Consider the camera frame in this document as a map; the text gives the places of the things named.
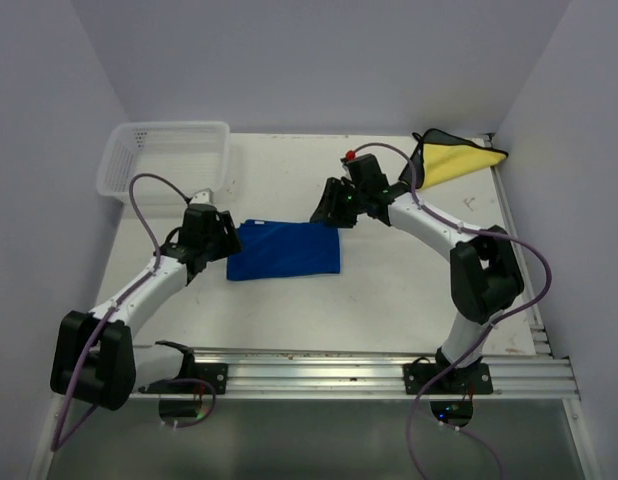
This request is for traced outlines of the blue towel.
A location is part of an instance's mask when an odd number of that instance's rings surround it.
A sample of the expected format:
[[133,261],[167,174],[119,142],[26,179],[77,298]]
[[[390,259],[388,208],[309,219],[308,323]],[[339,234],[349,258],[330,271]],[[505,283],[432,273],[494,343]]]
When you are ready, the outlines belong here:
[[237,233],[242,250],[227,260],[229,281],[341,272],[340,238],[335,228],[319,223],[249,219]]

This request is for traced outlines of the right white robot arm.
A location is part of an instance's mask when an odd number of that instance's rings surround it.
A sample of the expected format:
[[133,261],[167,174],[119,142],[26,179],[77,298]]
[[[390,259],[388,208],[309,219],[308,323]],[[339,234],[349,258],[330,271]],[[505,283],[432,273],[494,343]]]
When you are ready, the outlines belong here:
[[448,262],[456,316],[436,352],[434,379],[443,391],[459,391],[480,362],[487,329],[524,289],[506,231],[497,225],[479,231],[445,217],[416,200],[406,180],[390,183],[372,154],[350,152],[341,163],[346,175],[327,179],[310,221],[350,229],[365,214],[415,237]]

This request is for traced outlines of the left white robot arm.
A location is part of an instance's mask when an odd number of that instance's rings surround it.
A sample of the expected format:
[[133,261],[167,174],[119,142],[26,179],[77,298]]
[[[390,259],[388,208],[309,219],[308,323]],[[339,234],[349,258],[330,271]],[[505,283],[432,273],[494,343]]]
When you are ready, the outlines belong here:
[[61,321],[50,387],[53,392],[115,411],[130,395],[156,383],[174,392],[197,379],[191,348],[158,341],[136,348],[135,335],[172,296],[186,288],[209,263],[240,252],[233,218],[210,204],[184,212],[174,242],[122,291],[88,312],[71,311]]

